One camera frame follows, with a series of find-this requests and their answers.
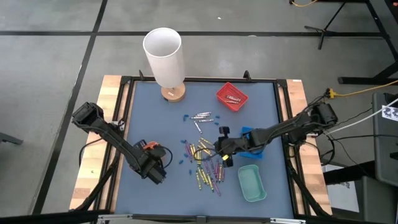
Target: yellow cable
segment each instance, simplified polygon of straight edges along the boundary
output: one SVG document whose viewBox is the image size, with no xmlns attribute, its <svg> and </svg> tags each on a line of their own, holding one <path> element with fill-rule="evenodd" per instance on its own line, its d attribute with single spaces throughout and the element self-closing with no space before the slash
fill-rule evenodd
<svg viewBox="0 0 398 224">
<path fill-rule="evenodd" d="M 305 5 L 299 5 L 299 4 L 296 4 L 296 3 L 294 3 L 294 2 L 292 1 L 292 4 L 295 5 L 295 6 L 297 6 L 297 7 L 305 7 L 305 6 L 311 5 L 312 3 L 315 3 L 315 2 L 317 2 L 317 1 L 318 1 L 318 0 L 314 0 L 314 1 L 310 2 L 310 3 L 308 3 L 308 4 L 305 4 Z"/>
<path fill-rule="evenodd" d="M 393 81 L 393 82 L 390 82 L 390 83 L 385 84 L 385 85 L 376 86 L 376 87 L 368 88 L 368 89 L 361 90 L 361 91 L 356 91 L 356 92 L 353 92 L 353 93 L 347 93 L 347 94 L 338 94 L 338 93 L 336 93 L 336 92 L 333 92 L 332 95 L 333 95 L 333 96 L 339 96 L 339 97 L 352 96 L 352 95 L 355 95 L 355 94 L 364 93 L 364 92 L 366 92 L 366 91 L 375 90 L 375 89 L 378 89 L 378 88 L 383 88 L 383 87 L 392 85 L 392 84 L 397 83 L 397 82 L 398 82 L 398 80 Z"/>
</svg>

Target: concrete floor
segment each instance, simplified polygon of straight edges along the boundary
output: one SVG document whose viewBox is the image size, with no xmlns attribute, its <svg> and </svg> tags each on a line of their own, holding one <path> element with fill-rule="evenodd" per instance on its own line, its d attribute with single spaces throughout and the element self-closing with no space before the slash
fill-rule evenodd
<svg viewBox="0 0 398 224">
<path fill-rule="evenodd" d="M 398 49 L 398 28 L 384 1 L 372 0 Z M 91 31 L 101 0 L 0 0 L 0 30 Z M 100 30 L 302 31 L 323 27 L 339 3 L 298 8 L 287 0 L 109 0 Z M 347 4 L 329 28 L 377 32 L 364 4 Z M 143 37 L 97 37 L 76 106 L 96 101 L 103 75 L 152 75 Z M 28 212 L 85 53 L 88 37 L 0 37 L 0 131 L 24 139 L 0 144 L 0 216 Z M 368 86 L 339 85 L 337 77 L 371 77 L 394 60 L 381 39 L 307 37 L 183 37 L 187 76 L 303 80 L 308 100 L 330 87 L 349 93 Z M 396 93 L 396 87 L 380 90 Z M 371 107 L 371 93 L 330 101 L 340 120 Z M 334 135 L 371 134 L 371 120 Z M 44 212 L 68 209 L 78 173 L 78 150 L 86 134 L 70 126 Z M 372 139 L 344 140 L 356 162 L 374 158 Z M 328 141 L 317 140 L 321 152 Z M 335 161 L 352 162 L 337 145 Z"/>
</svg>

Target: blue object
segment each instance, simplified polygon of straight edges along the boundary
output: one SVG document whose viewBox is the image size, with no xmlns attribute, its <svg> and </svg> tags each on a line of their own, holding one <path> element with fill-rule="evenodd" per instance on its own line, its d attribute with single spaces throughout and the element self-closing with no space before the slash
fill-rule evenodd
<svg viewBox="0 0 398 224">
<path fill-rule="evenodd" d="M 249 132 L 251 130 L 253 130 L 254 128 L 250 128 L 250 127 L 242 127 L 242 133 L 241 135 L 243 136 L 243 133 Z M 264 151 L 262 151 L 259 154 L 251 154 L 250 152 L 240 152 L 238 153 L 238 155 L 243 156 L 243 157 L 247 157 L 247 158 L 252 158 L 252 159 L 262 159 L 262 155 L 263 155 Z"/>
<path fill-rule="evenodd" d="M 241 184 L 244 199 L 248 202 L 257 202 L 267 196 L 262 186 L 259 167 L 248 165 L 238 170 L 239 183 Z"/>
<path fill-rule="evenodd" d="M 159 142 L 169 148 L 177 159 L 166 168 L 167 176 L 161 184 L 154 184 L 148 178 L 141 179 L 124 160 L 115 214 L 294 218 L 280 138 L 267 145 L 263 159 L 233 156 L 234 166 L 226 170 L 224 182 L 218 185 L 221 197 L 208 186 L 199 190 L 196 165 L 191 166 L 191 163 L 186 163 L 186 158 L 180 156 L 186 152 L 179 140 L 198 142 L 200 137 L 204 137 L 213 142 L 220 135 L 219 126 L 214 127 L 213 124 L 200 125 L 204 134 L 201 135 L 194 124 L 181 122 L 181 114 L 184 113 L 211 111 L 214 115 L 222 114 L 223 124 L 229 126 L 231 138 L 240 137 L 243 126 L 266 128 L 278 124 L 274 83 L 233 83 L 249 97 L 236 113 L 215 98 L 224 83 L 184 84 L 187 89 L 185 98 L 177 104 L 163 100 L 156 82 L 137 82 L 135 85 L 134 105 L 131 108 L 126 140 L 130 144 L 141 139 Z M 165 163 L 169 159 L 169 154 L 166 153 Z M 184 159 L 186 164 L 179 165 L 179 159 Z M 238 179 L 238 169 L 251 164 L 260 168 L 262 184 L 269 193 L 265 200 L 254 203 L 243 198 Z M 192 170 L 192 175 L 187 175 L 189 169 Z M 154 203 L 160 198 L 162 203 Z"/>
</svg>

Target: white cylinder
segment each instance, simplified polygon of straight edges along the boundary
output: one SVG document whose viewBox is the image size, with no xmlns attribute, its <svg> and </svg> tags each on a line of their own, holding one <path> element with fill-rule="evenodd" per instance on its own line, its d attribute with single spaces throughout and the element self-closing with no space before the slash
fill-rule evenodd
<svg viewBox="0 0 398 224">
<path fill-rule="evenodd" d="M 158 28 L 142 43 L 156 82 L 164 88 L 179 86 L 185 78 L 181 37 L 177 31 Z"/>
</svg>

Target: yellow crayon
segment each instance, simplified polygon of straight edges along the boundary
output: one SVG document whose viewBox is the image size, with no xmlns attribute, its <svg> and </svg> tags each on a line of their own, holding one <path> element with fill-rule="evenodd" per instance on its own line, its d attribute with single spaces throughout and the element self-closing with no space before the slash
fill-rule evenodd
<svg viewBox="0 0 398 224">
<path fill-rule="evenodd" d="M 197 157 L 196 157 L 196 155 L 195 155 L 195 151 L 193 150 L 193 145 L 191 144 L 191 145 L 189 145 L 189 147 L 190 147 L 190 149 L 191 149 L 193 158 L 196 159 Z"/>
<path fill-rule="evenodd" d="M 206 149 L 207 147 L 204 145 L 204 143 L 203 142 L 201 142 L 201 141 L 198 141 L 199 142 L 199 144 L 204 148 L 204 149 Z"/>
<path fill-rule="evenodd" d="M 199 141 L 199 143 L 200 143 L 200 145 L 201 145 L 201 149 L 203 149 L 203 151 L 204 151 L 205 153 L 211 155 L 210 150 L 207 149 L 207 147 L 204 145 L 204 143 L 201 142 L 201 141 Z"/>
<path fill-rule="evenodd" d="M 201 171 L 200 171 L 200 168 L 198 167 L 198 170 L 197 170 L 197 172 L 199 171 L 199 174 L 200 174 L 200 177 L 201 177 L 201 179 L 203 180 L 203 183 L 205 184 L 205 185 L 207 185 L 207 183 L 206 183 L 206 177 L 204 177 L 203 176 L 203 174 L 201 173 Z"/>
<path fill-rule="evenodd" d="M 207 179 L 209 180 L 211 191 L 214 192 L 213 184 L 211 183 L 211 177 L 209 173 L 207 173 Z"/>
<path fill-rule="evenodd" d="M 211 142 L 207 141 L 206 139 L 204 139 L 204 138 L 200 138 L 200 139 L 201 139 L 202 141 L 204 141 L 205 143 L 207 143 L 207 144 L 213 146 L 213 144 L 212 144 Z"/>
<path fill-rule="evenodd" d="M 195 151 L 197 154 L 197 159 L 198 159 L 198 165 L 201 164 L 201 151 Z"/>
<path fill-rule="evenodd" d="M 198 171 L 197 171 L 197 181 L 198 181 L 199 190 L 201 190 L 201 184 L 200 184 L 200 179 L 199 179 Z"/>
<path fill-rule="evenodd" d="M 205 171 L 202 168 L 200 168 L 200 172 L 203 174 L 203 177 L 205 178 L 205 184 L 209 185 L 209 182 L 207 181 L 207 177 L 206 177 Z"/>
</svg>

